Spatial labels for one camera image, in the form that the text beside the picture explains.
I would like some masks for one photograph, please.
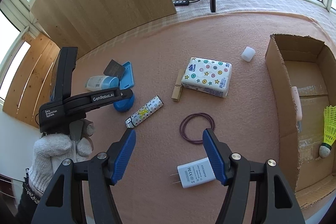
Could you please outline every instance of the white cube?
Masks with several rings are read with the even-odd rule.
[[[231,71],[230,63],[192,57],[181,82],[188,89],[224,98],[229,89]]]
[[[246,61],[250,62],[255,55],[255,50],[251,47],[246,47],[243,53],[241,54],[241,57]]]

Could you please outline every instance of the phone case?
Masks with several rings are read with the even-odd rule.
[[[134,79],[133,79],[133,72],[132,72],[132,64],[131,62],[126,62],[123,64],[123,67],[125,67],[125,72],[123,77],[120,80],[119,88],[121,90],[129,89],[134,86]]]

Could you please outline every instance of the patterned lighter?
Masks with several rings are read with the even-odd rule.
[[[155,96],[125,121],[126,126],[128,128],[135,128],[162,106],[163,102],[161,99],[158,96]]]

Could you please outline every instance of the pink carpet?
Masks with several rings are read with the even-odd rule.
[[[232,13],[202,17],[176,23],[135,37],[79,62],[73,73],[73,95],[87,92],[86,80],[102,75],[111,59],[130,61],[135,94],[133,108],[117,112],[113,106],[88,113],[96,133],[94,152],[106,151],[124,133],[125,119],[155,95],[164,106],[135,128],[137,143],[124,178],[112,187],[112,193],[124,224],[128,223],[214,223],[225,197],[226,187],[212,181],[183,189],[177,165],[206,157],[202,145],[186,142],[179,124],[195,112],[210,114],[215,133],[233,152],[249,160],[278,160],[279,136],[277,108],[264,56],[273,33],[309,35],[331,43],[313,20],[283,13]],[[250,63],[240,57],[246,46],[256,55]],[[232,77],[227,98],[222,99],[195,90],[183,89],[180,102],[170,97],[177,73],[191,57],[229,62]],[[191,138],[201,138],[208,122],[199,117],[187,126]],[[88,189],[84,187],[87,213],[92,215]],[[251,183],[244,223],[250,223],[254,184]]]

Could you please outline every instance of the power strip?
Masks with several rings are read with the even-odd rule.
[[[174,6],[188,6],[190,3],[189,0],[174,0],[173,4]]]

